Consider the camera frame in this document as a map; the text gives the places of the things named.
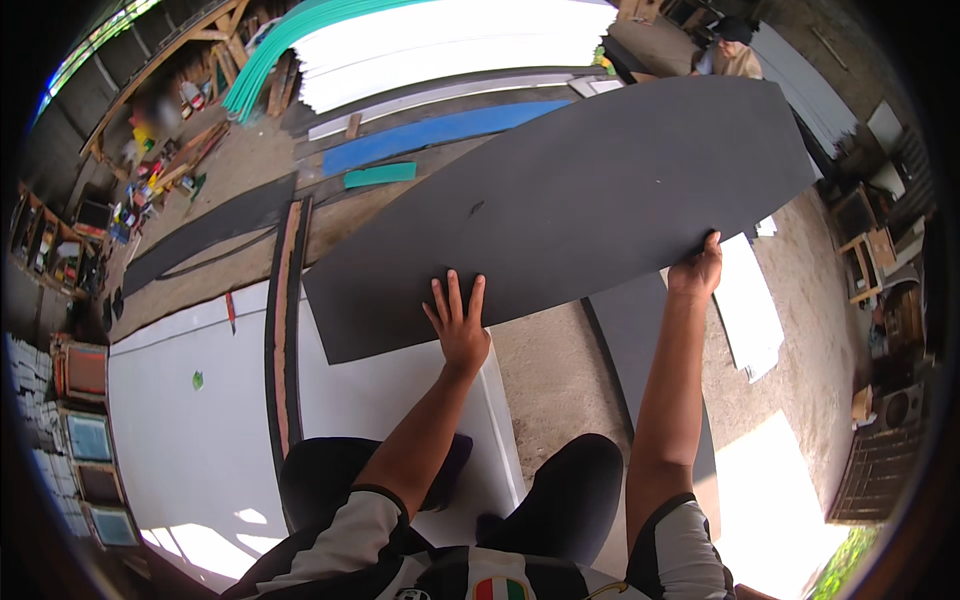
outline tools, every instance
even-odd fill
[[[230,319],[230,329],[233,331],[233,335],[237,334],[237,316],[233,312],[233,296],[230,292],[227,292],[225,296],[227,299],[227,317]]]

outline black and white jersey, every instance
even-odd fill
[[[224,598],[293,600],[733,600],[730,572],[709,540],[692,493],[657,509],[636,539],[626,577],[569,561],[472,546],[414,555],[395,551],[406,533],[389,491],[354,488],[328,527],[306,528],[264,555]]]

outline speaker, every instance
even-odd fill
[[[920,420],[924,406],[924,384],[917,383],[883,397],[876,422],[881,430],[896,429]]]

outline person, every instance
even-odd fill
[[[225,598],[728,598],[732,576],[709,538],[693,495],[700,440],[707,303],[720,280],[719,232],[669,271],[667,303],[636,421],[626,479],[629,563],[616,580],[588,566],[619,502],[623,462],[597,434],[550,457],[506,518],[477,519],[476,546],[434,548],[412,527],[419,510],[442,508],[469,454],[456,434],[464,401],[487,359],[480,325],[487,281],[465,310],[457,273],[436,307],[423,305],[446,359],[436,383],[387,439],[307,440],[280,475],[295,533],[263,555]]]
[[[763,79],[763,69],[750,47],[750,24],[738,16],[725,16],[713,27],[716,39],[706,50],[694,53],[690,75],[734,75]]]

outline green plastic strip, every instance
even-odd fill
[[[398,162],[385,164],[382,167],[371,167],[361,171],[350,171],[344,175],[344,187],[360,187],[375,183],[392,183],[394,181],[410,181],[417,177],[416,162]]]
[[[372,12],[431,2],[433,0],[305,0],[296,5],[277,22],[270,33],[240,70],[233,87],[224,98],[224,107],[239,113],[239,121],[246,123],[256,98],[283,52],[297,40],[334,23],[346,21]]]

